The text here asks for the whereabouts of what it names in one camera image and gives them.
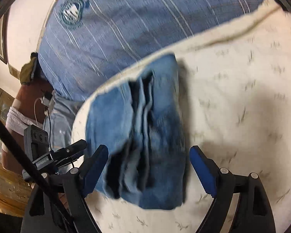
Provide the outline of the blue denim jeans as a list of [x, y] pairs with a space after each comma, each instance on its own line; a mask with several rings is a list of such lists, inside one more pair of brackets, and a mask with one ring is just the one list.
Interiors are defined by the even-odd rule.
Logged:
[[100, 145], [109, 151], [96, 191], [143, 209], [181, 206], [186, 152], [178, 71], [174, 55], [162, 56], [92, 101], [86, 156]]

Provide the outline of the grey hanging cloth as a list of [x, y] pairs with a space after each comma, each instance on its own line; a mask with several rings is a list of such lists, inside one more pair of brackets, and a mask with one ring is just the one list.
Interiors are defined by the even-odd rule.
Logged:
[[19, 112], [14, 107], [10, 107], [7, 113], [6, 128], [18, 133], [19, 135], [24, 135], [24, 130], [31, 125], [35, 125], [42, 128], [42, 124], [30, 119]]

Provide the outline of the white power strip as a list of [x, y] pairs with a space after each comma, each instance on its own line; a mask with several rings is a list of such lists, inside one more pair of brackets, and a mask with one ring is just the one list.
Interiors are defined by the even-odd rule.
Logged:
[[48, 114], [51, 114], [53, 108], [54, 108], [54, 94], [55, 92], [49, 92], [46, 91], [45, 94], [42, 97], [42, 105], [44, 106], [44, 114], [47, 116]]

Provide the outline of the brown wooden headboard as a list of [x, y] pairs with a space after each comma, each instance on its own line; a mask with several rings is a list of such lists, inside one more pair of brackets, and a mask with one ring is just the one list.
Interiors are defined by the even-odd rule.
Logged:
[[[43, 123], [45, 119], [44, 106], [41, 104], [40, 98], [46, 91], [52, 92], [53, 87], [48, 81], [43, 79], [35, 79], [30, 85], [21, 85], [12, 107], [17, 109], [26, 117]], [[22, 166], [17, 162], [11, 152], [5, 145], [1, 146], [2, 167], [8, 171], [18, 175], [22, 174]]]

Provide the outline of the olive green cap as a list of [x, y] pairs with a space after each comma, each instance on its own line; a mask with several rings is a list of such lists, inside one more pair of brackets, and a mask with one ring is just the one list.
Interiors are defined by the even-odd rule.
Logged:
[[38, 53], [33, 52], [30, 55], [30, 62], [24, 64], [20, 71], [20, 83], [21, 85], [30, 85], [33, 81], [38, 66]]

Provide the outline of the cream leaf-print blanket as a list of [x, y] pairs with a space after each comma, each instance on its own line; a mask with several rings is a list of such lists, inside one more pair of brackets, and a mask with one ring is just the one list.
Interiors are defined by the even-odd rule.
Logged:
[[219, 167], [259, 175], [277, 232], [291, 232], [291, 13], [264, 0], [251, 14], [168, 46], [100, 86], [73, 124], [85, 137], [91, 102], [174, 53], [180, 66], [185, 143]]

